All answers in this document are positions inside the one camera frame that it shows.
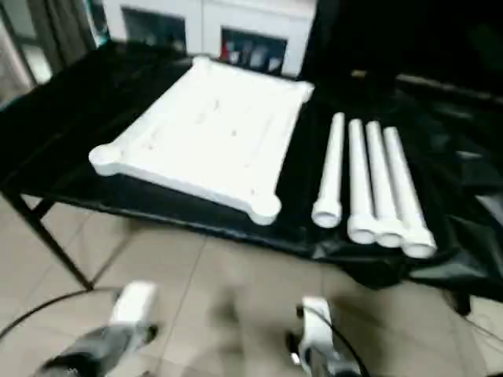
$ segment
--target table leg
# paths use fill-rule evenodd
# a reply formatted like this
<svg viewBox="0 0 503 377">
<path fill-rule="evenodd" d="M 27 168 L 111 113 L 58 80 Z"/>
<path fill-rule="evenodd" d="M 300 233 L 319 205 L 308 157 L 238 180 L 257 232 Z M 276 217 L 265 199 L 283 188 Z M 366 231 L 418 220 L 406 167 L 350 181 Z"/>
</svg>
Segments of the table leg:
<svg viewBox="0 0 503 377">
<path fill-rule="evenodd" d="M 446 298 L 449 306 L 460 316 L 466 317 L 472 312 L 469 294 L 444 291 L 444 297 Z"/>
<path fill-rule="evenodd" d="M 39 236 L 40 240 L 51 250 L 53 255 L 63 264 L 67 271 L 69 271 L 74 278 L 88 291 L 94 289 L 93 283 L 91 283 L 82 271 L 75 265 L 75 263 L 70 259 L 68 254 L 63 250 L 63 247 L 54 239 L 52 234 L 46 229 L 43 223 L 40 221 L 40 217 L 37 213 L 30 209 L 30 207 L 24 202 L 23 198 L 19 193 L 13 192 L 2 192 L 3 196 L 10 203 L 10 205 L 19 213 L 23 219 L 31 226 L 35 233 Z"/>
</svg>

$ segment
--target curtain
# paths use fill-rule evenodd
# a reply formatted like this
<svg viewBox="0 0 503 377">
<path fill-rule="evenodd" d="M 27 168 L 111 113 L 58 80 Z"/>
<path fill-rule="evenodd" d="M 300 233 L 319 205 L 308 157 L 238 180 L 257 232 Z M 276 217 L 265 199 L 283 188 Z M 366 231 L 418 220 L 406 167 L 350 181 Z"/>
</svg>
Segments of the curtain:
<svg viewBox="0 0 503 377">
<path fill-rule="evenodd" d="M 28 0 L 37 39 L 53 73 L 96 48 L 82 1 Z"/>
<path fill-rule="evenodd" d="M 36 81 L 0 3 L 0 107 L 28 92 Z"/>
</svg>

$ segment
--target cabinet door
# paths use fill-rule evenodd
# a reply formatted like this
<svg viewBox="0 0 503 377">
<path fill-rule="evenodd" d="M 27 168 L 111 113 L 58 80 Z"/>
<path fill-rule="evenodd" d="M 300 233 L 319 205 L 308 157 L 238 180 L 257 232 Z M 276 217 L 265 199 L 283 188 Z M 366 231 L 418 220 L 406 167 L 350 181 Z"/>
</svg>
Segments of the cabinet door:
<svg viewBox="0 0 503 377">
<path fill-rule="evenodd" d="M 113 39 L 203 52 L 201 0 L 104 0 L 103 5 Z"/>
<path fill-rule="evenodd" d="M 208 0 L 203 7 L 205 53 L 246 68 L 279 66 L 282 74 L 299 74 L 312 19 Z"/>
</svg>

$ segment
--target beige floor tile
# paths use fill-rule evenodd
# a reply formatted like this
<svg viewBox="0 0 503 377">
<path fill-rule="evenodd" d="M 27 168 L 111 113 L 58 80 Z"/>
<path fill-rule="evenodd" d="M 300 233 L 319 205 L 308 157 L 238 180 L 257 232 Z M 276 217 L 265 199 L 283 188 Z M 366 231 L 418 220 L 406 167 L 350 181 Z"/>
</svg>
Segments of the beige floor tile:
<svg viewBox="0 0 503 377">
<path fill-rule="evenodd" d="M 23 196 L 30 208 L 35 208 L 40 198 Z M 89 210 L 56 203 L 44 216 L 42 223 L 53 234 L 61 246 L 68 245 L 71 238 L 80 230 L 85 220 L 90 215 Z M 0 229 L 27 228 L 29 225 L 14 209 L 3 199 L 0 199 Z"/>
<path fill-rule="evenodd" d="M 401 332 L 370 324 L 353 313 L 340 311 L 339 329 L 363 359 L 371 375 L 393 377 L 460 377 L 458 362 Z"/>
<path fill-rule="evenodd" d="M 161 361 L 156 377 L 218 377 L 208 372 L 198 371 L 190 367 L 176 365 L 169 361 Z"/>
<path fill-rule="evenodd" d="M 0 255 L 0 315 L 12 316 L 45 275 L 53 257 L 20 222 L 9 222 L 0 229 Z"/>
<path fill-rule="evenodd" d="M 117 232 L 110 232 L 110 238 L 107 240 L 106 232 L 103 232 L 94 241 L 89 241 L 98 247 L 107 243 L 112 246 L 114 243 L 120 245 L 120 252 L 99 281 L 98 287 L 123 287 L 137 279 L 151 280 L 159 284 L 160 313 L 166 328 L 155 342 L 141 352 L 158 357 L 169 334 L 171 321 L 188 287 L 204 238 L 169 227 L 145 225 L 138 225 L 134 232 L 126 234 L 123 242 L 119 241 Z M 32 308 L 48 299 L 78 289 L 80 287 L 73 278 L 60 266 L 55 265 L 24 307 Z M 56 304 L 45 309 L 34 320 L 40 326 L 78 336 L 106 323 L 112 306 L 110 294 L 98 293 Z"/>
<path fill-rule="evenodd" d="M 456 313 L 452 316 L 452 325 L 464 375 L 466 377 L 486 377 L 489 375 L 486 361 L 475 340 L 472 326 Z"/>
<path fill-rule="evenodd" d="M 124 357 L 107 377 L 143 377 L 147 372 L 154 377 L 158 377 L 155 372 L 159 367 L 159 363 L 160 359 L 158 358 L 135 353 Z"/>
<path fill-rule="evenodd" d="M 25 313 L 50 299 L 80 290 L 82 288 L 73 276 L 59 265 L 54 265 L 23 304 L 20 313 Z M 112 307 L 111 292 L 96 292 L 53 304 L 37 313 L 30 321 L 39 327 L 80 336 L 106 324 Z"/>
<path fill-rule="evenodd" d="M 62 247 L 66 247 L 90 215 L 89 210 L 56 203 L 44 216 L 42 222 L 55 240 Z"/>
<path fill-rule="evenodd" d="M 58 355 L 75 339 L 55 331 L 24 324 L 0 344 L 2 375 L 29 376 L 45 361 Z"/>
<path fill-rule="evenodd" d="M 306 377 L 306 372 L 300 365 L 290 364 L 280 369 L 277 377 Z"/>
<path fill-rule="evenodd" d="M 503 339 L 503 304 L 485 298 L 472 298 L 472 313 L 468 319 Z M 503 344 L 482 329 L 471 328 L 488 374 L 503 372 Z"/>
<path fill-rule="evenodd" d="M 336 315 L 347 322 L 338 324 L 343 333 L 347 332 L 349 337 L 354 332 L 351 328 L 354 322 L 365 325 L 361 326 L 359 334 L 353 335 L 356 339 L 354 346 L 357 350 L 363 347 L 364 360 L 368 360 L 369 366 L 377 373 L 421 375 L 418 373 L 428 371 L 429 375 L 442 375 L 438 373 L 446 370 L 448 365 L 453 371 L 462 368 L 451 310 L 436 289 L 403 283 L 373 291 L 337 268 L 326 266 L 323 290 L 334 304 Z M 369 339 L 373 340 L 375 336 L 378 338 L 373 347 Z M 396 345 L 389 345 L 395 339 Z M 418 361 L 431 359 L 426 362 L 429 367 L 421 365 L 416 368 L 415 354 Z"/>
<path fill-rule="evenodd" d="M 2 331 L 13 320 L 12 317 L 0 317 L 0 331 Z"/>
<path fill-rule="evenodd" d="M 164 359 L 216 375 L 274 375 L 290 363 L 295 305 L 320 295 L 321 269 L 276 251 L 209 239 Z"/>
<path fill-rule="evenodd" d="M 113 256 L 134 238 L 136 222 L 110 214 L 94 213 L 67 248 L 75 264 L 92 279 Z"/>
</svg>

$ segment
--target pipe cap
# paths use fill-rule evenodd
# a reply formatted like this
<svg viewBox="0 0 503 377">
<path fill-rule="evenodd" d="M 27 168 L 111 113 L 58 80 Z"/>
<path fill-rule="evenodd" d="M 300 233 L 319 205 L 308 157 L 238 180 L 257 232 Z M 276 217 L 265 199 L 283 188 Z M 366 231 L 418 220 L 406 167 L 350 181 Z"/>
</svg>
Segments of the pipe cap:
<svg viewBox="0 0 503 377">
<path fill-rule="evenodd" d="M 405 229 L 397 218 L 378 218 L 376 220 L 379 232 L 376 235 L 377 243 L 382 247 L 401 247 Z"/>
<path fill-rule="evenodd" d="M 403 252 L 411 258 L 429 258 L 437 250 L 435 239 L 426 228 L 407 229 Z"/>
<path fill-rule="evenodd" d="M 376 219 L 371 214 L 352 214 L 347 220 L 347 235 L 361 245 L 376 241 Z"/>
<path fill-rule="evenodd" d="M 335 228 L 340 223 L 342 207 L 339 202 L 326 198 L 318 199 L 313 205 L 311 218 L 320 228 Z"/>
</svg>

